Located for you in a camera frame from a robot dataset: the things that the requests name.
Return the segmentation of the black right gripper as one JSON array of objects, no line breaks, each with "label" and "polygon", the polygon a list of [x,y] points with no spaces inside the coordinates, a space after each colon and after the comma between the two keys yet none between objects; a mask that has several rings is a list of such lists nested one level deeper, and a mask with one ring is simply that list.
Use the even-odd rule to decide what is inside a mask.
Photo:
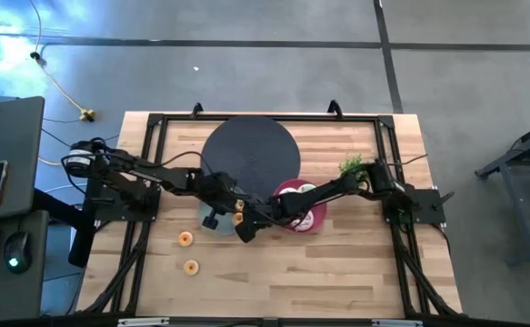
[{"label": "black right gripper", "polygon": [[284,206],[281,204],[281,197],[274,195],[269,197],[266,201],[259,204],[259,211],[256,209],[248,209],[242,212],[244,221],[267,221],[281,227],[295,227],[302,221],[302,214],[287,213]]}]

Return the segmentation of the green plant in white pot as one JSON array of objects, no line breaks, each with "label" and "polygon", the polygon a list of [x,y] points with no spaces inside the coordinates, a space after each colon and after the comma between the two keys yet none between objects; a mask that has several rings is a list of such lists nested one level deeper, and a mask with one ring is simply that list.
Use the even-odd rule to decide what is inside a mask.
[{"label": "green plant in white pot", "polygon": [[338,165],[338,169],[341,174],[353,174],[359,183],[363,183],[366,180],[367,173],[361,154],[346,158],[343,163]]}]

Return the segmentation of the silver metal bracket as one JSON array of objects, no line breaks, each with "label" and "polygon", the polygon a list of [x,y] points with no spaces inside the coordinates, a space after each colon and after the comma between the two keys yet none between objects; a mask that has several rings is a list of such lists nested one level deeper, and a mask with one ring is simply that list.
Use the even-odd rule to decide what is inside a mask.
[{"label": "silver metal bracket", "polygon": [[414,320],[373,319],[372,327],[424,327],[424,324]]},{"label": "silver metal bracket", "polygon": [[169,317],[132,317],[119,319],[116,327],[166,327],[169,324]]}]

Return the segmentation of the dark round mat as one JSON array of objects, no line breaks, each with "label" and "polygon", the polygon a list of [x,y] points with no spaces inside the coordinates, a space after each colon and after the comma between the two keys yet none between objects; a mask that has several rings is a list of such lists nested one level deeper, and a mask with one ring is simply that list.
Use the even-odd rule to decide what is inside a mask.
[{"label": "dark round mat", "polygon": [[220,124],[201,152],[204,173],[224,172],[244,193],[266,200],[283,182],[300,174],[301,157],[294,137],[263,116],[237,116]]}]

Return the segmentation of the grey desk surface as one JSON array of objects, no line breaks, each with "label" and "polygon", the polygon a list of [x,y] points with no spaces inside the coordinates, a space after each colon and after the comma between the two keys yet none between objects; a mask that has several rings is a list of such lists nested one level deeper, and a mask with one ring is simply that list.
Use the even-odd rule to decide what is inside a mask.
[{"label": "grey desk surface", "polygon": [[[34,319],[39,316],[45,269],[49,214],[45,211],[0,220],[0,321]],[[31,262],[20,274],[7,269],[6,239],[16,232],[29,234]]]},{"label": "grey desk surface", "polygon": [[0,219],[30,211],[45,99],[0,102],[0,162],[6,163],[0,192]]}]

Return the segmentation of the pink plate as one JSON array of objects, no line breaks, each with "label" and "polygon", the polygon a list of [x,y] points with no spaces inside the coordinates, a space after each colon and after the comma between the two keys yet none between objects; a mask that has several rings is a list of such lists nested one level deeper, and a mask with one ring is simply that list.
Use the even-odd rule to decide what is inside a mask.
[{"label": "pink plate", "polygon": [[[292,180],[285,181],[276,188],[274,195],[279,195],[279,192],[286,187],[292,187],[292,188],[297,189],[299,186],[305,183],[309,183],[309,182],[305,180],[301,180],[301,179],[292,179]],[[315,232],[324,223],[325,217],[327,215],[327,205],[326,204],[317,205],[310,211],[315,216],[315,223],[314,223],[314,226],[309,231],[296,232],[296,231],[293,231],[290,227],[285,227],[285,229],[292,233],[313,233]]]}]

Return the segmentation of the black computer mouse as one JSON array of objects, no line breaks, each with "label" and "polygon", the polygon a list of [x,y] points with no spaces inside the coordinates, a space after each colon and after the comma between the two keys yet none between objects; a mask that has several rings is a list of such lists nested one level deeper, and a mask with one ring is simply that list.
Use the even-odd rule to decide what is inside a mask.
[{"label": "black computer mouse", "polygon": [[4,259],[6,268],[11,273],[26,272],[32,263],[30,234],[26,232],[11,234],[5,241]]}]

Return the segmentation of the lavender iced sprinkle donut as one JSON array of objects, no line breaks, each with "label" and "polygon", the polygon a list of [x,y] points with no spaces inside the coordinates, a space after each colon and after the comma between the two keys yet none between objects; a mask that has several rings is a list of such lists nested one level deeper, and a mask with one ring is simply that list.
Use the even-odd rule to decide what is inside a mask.
[{"label": "lavender iced sprinkle donut", "polygon": [[290,228],[296,232],[309,231],[315,223],[314,214],[309,211],[305,216],[293,220],[290,224]]}]

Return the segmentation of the black pole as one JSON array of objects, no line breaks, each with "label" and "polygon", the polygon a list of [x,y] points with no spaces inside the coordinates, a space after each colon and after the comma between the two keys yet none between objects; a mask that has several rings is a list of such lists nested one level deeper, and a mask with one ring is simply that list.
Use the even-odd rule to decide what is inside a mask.
[{"label": "black pole", "polygon": [[95,237],[95,217],[97,204],[94,198],[101,193],[102,184],[89,179],[86,186],[86,196],[83,208],[76,211],[72,226],[75,228],[75,238],[69,253],[68,261],[77,267],[85,268]]}]

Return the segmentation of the pale blue plate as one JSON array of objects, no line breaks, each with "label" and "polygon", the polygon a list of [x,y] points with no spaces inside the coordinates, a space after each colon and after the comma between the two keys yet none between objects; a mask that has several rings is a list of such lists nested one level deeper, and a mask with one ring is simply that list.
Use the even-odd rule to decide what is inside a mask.
[{"label": "pale blue plate", "polygon": [[[202,193],[198,194],[197,198],[200,201],[198,222],[203,229],[207,230],[208,232],[212,232],[216,235],[219,235],[219,236],[229,236],[229,235],[235,234],[235,226],[232,221],[233,214],[237,212],[235,207],[228,207],[228,206],[218,205],[216,203],[209,203],[207,200],[203,199]],[[203,203],[213,207],[218,213],[222,215],[219,226],[217,227],[216,230],[207,229],[203,227],[202,224],[200,223],[200,208]]]}]

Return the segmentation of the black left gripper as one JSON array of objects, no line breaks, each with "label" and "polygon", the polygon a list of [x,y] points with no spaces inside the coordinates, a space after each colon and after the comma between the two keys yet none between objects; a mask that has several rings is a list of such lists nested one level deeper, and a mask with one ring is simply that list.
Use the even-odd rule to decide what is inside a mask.
[{"label": "black left gripper", "polygon": [[235,179],[224,172],[203,177],[203,199],[209,203],[234,207],[237,200],[243,202],[245,212],[262,212],[265,202],[258,196],[241,194],[235,189]]}]

